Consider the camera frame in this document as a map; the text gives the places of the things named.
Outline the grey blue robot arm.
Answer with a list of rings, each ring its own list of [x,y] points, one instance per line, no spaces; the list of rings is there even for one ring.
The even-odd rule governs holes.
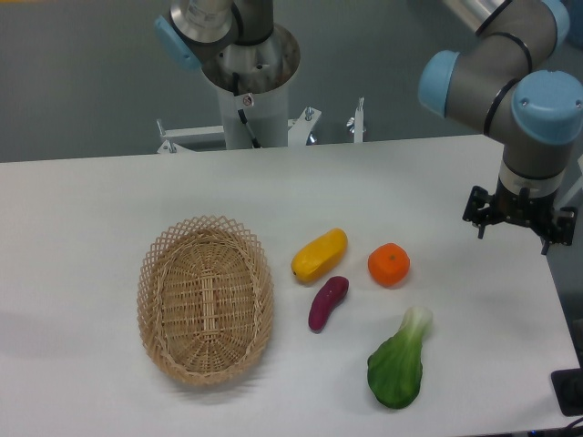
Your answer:
[[[469,54],[442,51],[424,68],[420,103],[504,147],[496,191],[473,188],[463,218],[479,231],[506,222],[545,247],[570,245],[578,211],[557,191],[582,129],[582,85],[540,65],[562,44],[559,1],[451,1],[479,38]],[[155,20],[174,61],[201,70],[220,100],[228,148],[303,147],[319,112],[288,120],[287,88],[300,64],[295,38],[270,1],[175,1]]]

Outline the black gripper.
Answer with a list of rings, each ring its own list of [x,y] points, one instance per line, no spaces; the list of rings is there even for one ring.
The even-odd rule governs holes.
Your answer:
[[[541,253],[547,254],[551,246],[572,245],[578,220],[576,207],[554,210],[556,195],[556,189],[543,191],[543,196],[528,187],[513,191],[499,178],[494,195],[479,186],[472,187],[463,221],[477,229],[479,239],[484,238],[488,226],[503,222],[535,228],[542,244]]]

